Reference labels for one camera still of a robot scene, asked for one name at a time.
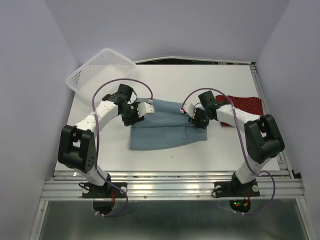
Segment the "light blue denim skirt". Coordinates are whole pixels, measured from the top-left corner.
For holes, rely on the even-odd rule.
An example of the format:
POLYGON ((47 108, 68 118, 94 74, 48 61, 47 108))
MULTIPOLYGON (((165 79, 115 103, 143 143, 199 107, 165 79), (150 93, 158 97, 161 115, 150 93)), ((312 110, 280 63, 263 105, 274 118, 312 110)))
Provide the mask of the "light blue denim skirt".
POLYGON ((155 113, 131 126, 130 150, 164 150, 207 140, 207 130, 188 122, 180 103, 154 99, 153 106, 155 113))

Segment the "red polka dot skirt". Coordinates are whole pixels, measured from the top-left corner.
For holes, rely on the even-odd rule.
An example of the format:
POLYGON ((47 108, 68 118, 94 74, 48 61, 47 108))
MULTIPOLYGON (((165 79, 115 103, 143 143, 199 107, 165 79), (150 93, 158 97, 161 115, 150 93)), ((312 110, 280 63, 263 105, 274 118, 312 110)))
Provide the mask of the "red polka dot skirt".
POLYGON ((242 111, 250 114, 263 116, 263 104, 262 100, 258 97, 237 97, 228 95, 228 97, 233 102, 234 106, 242 111))

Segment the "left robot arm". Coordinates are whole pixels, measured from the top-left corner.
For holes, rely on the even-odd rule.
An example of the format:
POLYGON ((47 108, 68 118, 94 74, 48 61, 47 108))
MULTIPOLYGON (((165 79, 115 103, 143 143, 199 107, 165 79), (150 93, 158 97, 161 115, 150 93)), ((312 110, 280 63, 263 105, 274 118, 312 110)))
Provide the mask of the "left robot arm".
POLYGON ((98 166, 100 131, 118 116, 125 126, 132 126, 155 111, 151 100, 131 101, 134 93, 132 87, 120 84, 117 92, 105 95, 82 121, 61 130, 58 162, 80 173, 89 183, 82 188, 100 197, 108 196, 114 189, 111 176, 98 166))

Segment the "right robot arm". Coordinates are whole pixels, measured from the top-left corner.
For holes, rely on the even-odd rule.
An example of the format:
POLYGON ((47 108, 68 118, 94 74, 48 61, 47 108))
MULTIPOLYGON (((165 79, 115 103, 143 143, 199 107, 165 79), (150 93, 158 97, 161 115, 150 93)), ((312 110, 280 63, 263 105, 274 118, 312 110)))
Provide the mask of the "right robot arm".
POLYGON ((235 127, 244 162, 227 182, 215 182, 212 194, 215 198, 236 197, 250 192, 256 186, 257 176, 264 173, 266 163, 285 149, 285 143, 274 117, 257 115, 238 109, 233 100, 217 101, 214 88, 203 88, 198 98, 201 107, 184 101, 182 114, 189 116, 188 122, 206 129, 210 121, 226 123, 235 127))

